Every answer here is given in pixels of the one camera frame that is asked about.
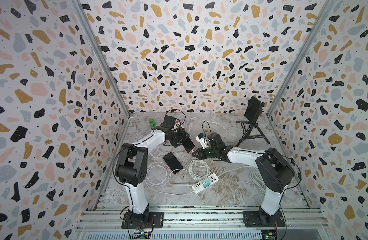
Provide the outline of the pink case phone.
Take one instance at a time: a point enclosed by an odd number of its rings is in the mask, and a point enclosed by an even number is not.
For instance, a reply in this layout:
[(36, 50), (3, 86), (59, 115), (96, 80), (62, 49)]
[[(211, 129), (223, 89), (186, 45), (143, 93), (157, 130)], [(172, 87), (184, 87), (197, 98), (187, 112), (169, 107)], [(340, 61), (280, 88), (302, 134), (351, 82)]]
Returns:
[(195, 148), (195, 144), (193, 143), (190, 137), (187, 137), (184, 140), (182, 140), (182, 145), (187, 153), (190, 153)]
[(180, 163), (180, 161), (176, 158), (176, 156), (173, 153), (168, 153), (165, 156), (163, 156), (163, 160), (171, 169), (173, 174), (177, 174), (183, 169), (183, 165)]

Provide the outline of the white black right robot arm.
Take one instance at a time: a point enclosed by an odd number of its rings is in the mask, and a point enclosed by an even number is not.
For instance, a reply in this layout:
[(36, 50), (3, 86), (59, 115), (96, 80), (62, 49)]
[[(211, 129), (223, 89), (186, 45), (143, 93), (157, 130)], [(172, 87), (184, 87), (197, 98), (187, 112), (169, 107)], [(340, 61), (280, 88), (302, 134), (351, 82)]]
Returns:
[(195, 139), (201, 147), (195, 150), (192, 156), (199, 160), (217, 159), (258, 169), (266, 186), (260, 208), (268, 216), (277, 214), (284, 191), (294, 178), (293, 167), (277, 149), (254, 151), (227, 146), (218, 133), (208, 136), (199, 134)]

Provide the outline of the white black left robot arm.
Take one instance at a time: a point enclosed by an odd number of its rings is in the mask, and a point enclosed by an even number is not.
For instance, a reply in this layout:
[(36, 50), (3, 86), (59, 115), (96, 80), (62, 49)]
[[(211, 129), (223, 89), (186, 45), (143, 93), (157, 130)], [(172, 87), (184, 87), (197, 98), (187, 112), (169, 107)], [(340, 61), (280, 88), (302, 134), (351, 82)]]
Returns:
[(152, 128), (144, 138), (129, 144), (124, 143), (117, 154), (114, 176), (127, 191), (129, 210), (136, 216), (149, 212), (149, 203), (144, 192), (144, 180), (148, 170), (149, 151), (167, 142), (177, 148), (189, 137), (182, 122), (175, 117), (165, 116), (163, 123)]

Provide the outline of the teal plug adapter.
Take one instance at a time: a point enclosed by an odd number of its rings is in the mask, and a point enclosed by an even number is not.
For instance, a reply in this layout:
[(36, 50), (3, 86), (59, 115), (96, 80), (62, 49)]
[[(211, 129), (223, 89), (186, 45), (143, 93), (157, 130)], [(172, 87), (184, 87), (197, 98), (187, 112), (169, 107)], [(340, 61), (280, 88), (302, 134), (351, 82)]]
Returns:
[(207, 188), (211, 185), (211, 180), (209, 178), (207, 179), (204, 179), (202, 182), (201, 182), (201, 186), (204, 187), (204, 188)]

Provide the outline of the green round toy piece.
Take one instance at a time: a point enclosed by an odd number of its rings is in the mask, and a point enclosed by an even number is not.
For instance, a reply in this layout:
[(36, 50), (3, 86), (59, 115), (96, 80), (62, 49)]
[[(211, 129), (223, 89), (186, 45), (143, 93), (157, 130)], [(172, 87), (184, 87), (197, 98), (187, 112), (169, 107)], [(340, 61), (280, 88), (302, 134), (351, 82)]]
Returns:
[(151, 128), (154, 128), (156, 126), (156, 122), (154, 119), (149, 119), (149, 125)]

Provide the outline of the white power strip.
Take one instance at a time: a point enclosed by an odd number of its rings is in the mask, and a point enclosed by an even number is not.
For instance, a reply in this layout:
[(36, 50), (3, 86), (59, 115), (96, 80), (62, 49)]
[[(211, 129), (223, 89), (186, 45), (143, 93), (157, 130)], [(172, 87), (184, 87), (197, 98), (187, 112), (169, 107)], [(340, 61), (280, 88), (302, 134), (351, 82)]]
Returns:
[(219, 181), (219, 177), (216, 174), (211, 174), (207, 178), (199, 181), (198, 183), (192, 185), (192, 189), (195, 194), (198, 194), (210, 186), (214, 185)]

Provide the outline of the black panel on tripod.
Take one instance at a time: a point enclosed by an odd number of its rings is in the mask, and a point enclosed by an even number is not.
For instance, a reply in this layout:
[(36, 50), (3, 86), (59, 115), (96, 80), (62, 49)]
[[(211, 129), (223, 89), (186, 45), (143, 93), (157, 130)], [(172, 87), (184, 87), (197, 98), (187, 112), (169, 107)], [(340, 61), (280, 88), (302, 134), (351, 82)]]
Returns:
[(244, 113), (245, 118), (247, 119), (246, 124), (255, 124), (257, 119), (262, 113), (264, 103), (262, 103), (256, 97), (251, 97), (248, 101), (247, 109)]

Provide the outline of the green circuit board left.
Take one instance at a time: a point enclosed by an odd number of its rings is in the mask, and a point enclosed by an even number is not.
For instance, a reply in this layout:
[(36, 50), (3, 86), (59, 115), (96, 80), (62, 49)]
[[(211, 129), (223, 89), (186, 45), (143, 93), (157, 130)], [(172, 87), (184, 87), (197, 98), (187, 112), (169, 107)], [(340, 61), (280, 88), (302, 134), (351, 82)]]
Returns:
[(136, 231), (131, 235), (132, 240), (149, 240), (151, 237), (150, 232)]

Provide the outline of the green circuit board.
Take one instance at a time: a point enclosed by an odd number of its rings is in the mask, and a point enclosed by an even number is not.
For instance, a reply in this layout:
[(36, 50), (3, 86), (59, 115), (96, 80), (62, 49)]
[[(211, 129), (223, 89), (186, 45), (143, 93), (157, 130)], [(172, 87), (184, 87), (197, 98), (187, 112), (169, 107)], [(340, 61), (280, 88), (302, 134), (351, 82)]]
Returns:
[(261, 231), (263, 240), (277, 240), (278, 235), (276, 231), (262, 230)]
[(136, 231), (131, 235), (132, 240), (149, 240), (151, 237), (150, 232)]

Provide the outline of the green circuit board right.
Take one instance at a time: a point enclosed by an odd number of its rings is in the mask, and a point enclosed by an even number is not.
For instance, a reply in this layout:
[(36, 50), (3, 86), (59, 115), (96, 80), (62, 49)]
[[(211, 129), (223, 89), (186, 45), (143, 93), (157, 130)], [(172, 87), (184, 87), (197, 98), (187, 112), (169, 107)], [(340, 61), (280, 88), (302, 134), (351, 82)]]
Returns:
[(278, 235), (276, 231), (262, 230), (261, 231), (263, 240), (277, 240)]

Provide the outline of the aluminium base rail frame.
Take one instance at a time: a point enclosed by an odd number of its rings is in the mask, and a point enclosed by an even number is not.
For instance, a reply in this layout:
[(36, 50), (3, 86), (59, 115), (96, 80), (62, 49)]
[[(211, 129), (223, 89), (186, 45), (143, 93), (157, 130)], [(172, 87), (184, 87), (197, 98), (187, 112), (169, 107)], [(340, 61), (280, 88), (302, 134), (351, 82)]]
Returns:
[(164, 212), (162, 229), (122, 229), (123, 205), (99, 203), (85, 211), (77, 225), (78, 240), (129, 240), (136, 231), (150, 232), (150, 240), (262, 240), (261, 231), (276, 231), (279, 240), (332, 240), (333, 233), (321, 210), (307, 207), (283, 208), (286, 226), (247, 228), (243, 212), (257, 211), (246, 206), (151, 206)]

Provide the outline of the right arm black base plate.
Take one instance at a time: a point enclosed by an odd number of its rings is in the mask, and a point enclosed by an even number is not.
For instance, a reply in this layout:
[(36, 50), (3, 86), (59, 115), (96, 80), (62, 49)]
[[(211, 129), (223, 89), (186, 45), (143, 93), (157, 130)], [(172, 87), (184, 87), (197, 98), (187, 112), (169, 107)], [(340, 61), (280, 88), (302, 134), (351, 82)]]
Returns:
[(243, 214), (243, 222), (247, 228), (275, 228), (285, 227), (285, 219), (280, 210), (273, 216), (268, 215), (265, 211), (245, 211)]

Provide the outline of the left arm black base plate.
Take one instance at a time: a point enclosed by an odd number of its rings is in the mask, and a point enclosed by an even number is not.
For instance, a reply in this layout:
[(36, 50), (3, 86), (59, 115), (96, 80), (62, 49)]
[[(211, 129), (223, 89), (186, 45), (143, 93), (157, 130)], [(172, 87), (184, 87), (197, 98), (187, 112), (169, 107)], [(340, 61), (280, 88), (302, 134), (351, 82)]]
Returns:
[(147, 229), (162, 229), (164, 223), (164, 212), (150, 212), (146, 209), (143, 214), (135, 214), (128, 210), (122, 223), (122, 229), (136, 229), (137, 227)]

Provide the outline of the aluminium corner frame post left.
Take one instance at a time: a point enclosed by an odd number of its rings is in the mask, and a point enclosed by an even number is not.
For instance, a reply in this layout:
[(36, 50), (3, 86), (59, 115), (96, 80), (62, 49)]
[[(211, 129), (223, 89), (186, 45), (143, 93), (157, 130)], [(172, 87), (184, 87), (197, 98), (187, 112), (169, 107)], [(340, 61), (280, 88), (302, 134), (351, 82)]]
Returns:
[(103, 24), (112, 24), (115, 21), (110, 20), (108, 17), (103, 15), (103, 13), (100, 11), (101, 8), (99, 5), (93, 1), (84, 1), (83, 3), (80, 1), (71, 1), (71, 4), (77, 13), (79, 21), (82, 23), (82, 28), (87, 34), (87, 38), (92, 45), (93, 51), (97, 55), (99, 63), (103, 67), (103, 70), (115, 92), (115, 95), (117, 96), (123, 112), (125, 113), (126, 117), (129, 118), (131, 114), (127, 108), (123, 96), (121, 95), (121, 91), (117, 85), (118, 82), (113, 76), (111, 71), (112, 68), (108, 64), (105, 56), (105, 54), (115, 49), (116, 43), (113, 40), (101, 40), (100, 36), (98, 36), (98, 34), (102, 34), (103, 36), (105, 35)]

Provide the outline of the aluminium corner frame post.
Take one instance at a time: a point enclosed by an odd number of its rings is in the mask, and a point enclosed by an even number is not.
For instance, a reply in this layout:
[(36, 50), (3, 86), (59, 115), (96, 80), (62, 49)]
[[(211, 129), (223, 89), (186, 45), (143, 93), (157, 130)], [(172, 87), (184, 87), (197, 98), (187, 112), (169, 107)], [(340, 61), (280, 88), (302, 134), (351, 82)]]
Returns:
[(301, 64), (302, 60), (307, 55), (309, 48), (311, 47), (316, 35), (319, 33), (321, 27), (323, 26), (325, 20), (328, 18), (328, 15), (330, 11), (333, 9), (335, 2), (336, 1), (334, 0), (327, 0), (322, 6), (319, 16), (317, 17), (317, 20), (314, 23), (314, 26), (312, 27), (309, 35), (307, 36), (306, 41), (302, 45), (299, 54), (296, 56), (295, 61), (291, 65), (291, 68), (288, 71), (281, 87), (279, 88), (277, 95), (275, 96), (271, 106), (268, 109), (268, 112), (266, 113), (268, 118), (270, 118), (270, 115), (274, 113), (276, 105), (280, 102), (281, 96), (285, 93), (286, 88), (290, 84), (299, 65)]
[(103, 15), (103, 13), (100, 11), (101, 8), (99, 5), (93, 1), (84, 1), (83, 3), (80, 1), (71, 1), (71, 4), (77, 13), (79, 21), (82, 23), (82, 28), (87, 34), (87, 38), (92, 45), (93, 51), (97, 55), (99, 63), (103, 67), (103, 70), (115, 92), (115, 95), (117, 96), (123, 112), (125, 113), (126, 117), (129, 118), (131, 114), (127, 108), (123, 96), (121, 95), (121, 91), (117, 85), (118, 82), (113, 76), (111, 71), (112, 68), (108, 64), (105, 56), (105, 54), (115, 49), (116, 43), (113, 40), (101, 40), (100, 36), (98, 36), (98, 34), (102, 34), (103, 36), (105, 35), (103, 24), (112, 24), (115, 21), (110, 20), (108, 17)]

